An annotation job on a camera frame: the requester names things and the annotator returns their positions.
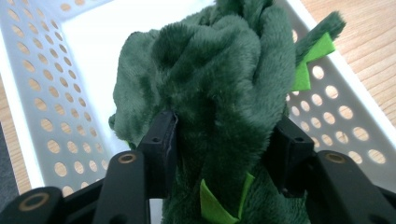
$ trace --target metal screw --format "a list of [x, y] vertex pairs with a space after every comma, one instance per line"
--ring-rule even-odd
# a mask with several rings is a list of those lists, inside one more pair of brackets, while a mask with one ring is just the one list
[[19, 209], [22, 212], [28, 212], [37, 209], [41, 205], [47, 202], [50, 195], [46, 192], [39, 192], [34, 195], [27, 197], [20, 203]]
[[335, 163], [346, 163], [346, 159], [343, 156], [335, 153], [327, 153], [326, 159]]
[[135, 160], [136, 160], [136, 155], [132, 153], [124, 154], [119, 157], [119, 162], [123, 164], [133, 162]]

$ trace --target wooden table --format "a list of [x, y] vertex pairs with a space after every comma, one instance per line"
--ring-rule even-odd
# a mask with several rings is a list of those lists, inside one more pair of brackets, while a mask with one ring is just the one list
[[[335, 45], [396, 126], [396, 1], [302, 0], [316, 21], [339, 10], [347, 22]], [[20, 193], [31, 188], [0, 78], [2, 123]]]

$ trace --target white plastic basket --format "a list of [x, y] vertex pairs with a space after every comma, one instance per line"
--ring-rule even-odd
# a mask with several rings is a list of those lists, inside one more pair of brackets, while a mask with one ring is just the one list
[[[316, 23], [295, 0], [278, 0], [297, 37]], [[212, 1], [0, 1], [0, 72], [32, 188], [70, 193], [106, 173], [127, 150], [107, 119], [120, 48], [134, 31], [159, 29]], [[309, 64], [312, 90], [288, 96], [290, 116], [316, 142], [352, 157], [396, 192], [396, 132], [338, 52]]]

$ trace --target felt leaf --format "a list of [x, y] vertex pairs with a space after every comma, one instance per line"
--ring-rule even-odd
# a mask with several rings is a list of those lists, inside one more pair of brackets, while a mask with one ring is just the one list
[[311, 50], [304, 56], [296, 68], [296, 78], [291, 91], [308, 91], [311, 89], [307, 63], [313, 62], [335, 51], [335, 46], [329, 33], [325, 33]]
[[207, 187], [205, 180], [201, 181], [200, 187], [200, 200], [201, 200], [201, 215], [203, 218], [211, 223], [219, 224], [234, 224], [242, 217], [242, 212], [245, 204], [245, 199], [248, 195], [250, 185], [253, 183], [254, 176], [247, 173], [244, 188], [241, 195], [239, 204], [238, 217], [233, 217], [220, 202], [216, 199], [215, 195]]

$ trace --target green fuzzy fabric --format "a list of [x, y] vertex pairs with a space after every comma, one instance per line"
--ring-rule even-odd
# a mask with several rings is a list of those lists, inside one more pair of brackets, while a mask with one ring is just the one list
[[200, 184], [237, 217], [247, 173], [255, 176], [239, 223], [305, 223], [304, 199], [277, 192], [261, 157], [285, 110], [295, 67], [325, 33], [344, 27], [337, 13], [297, 44], [282, 8], [265, 0], [218, 0], [160, 31], [133, 33], [121, 53], [109, 119], [132, 149], [153, 118], [179, 118], [177, 175], [163, 223], [206, 223]]

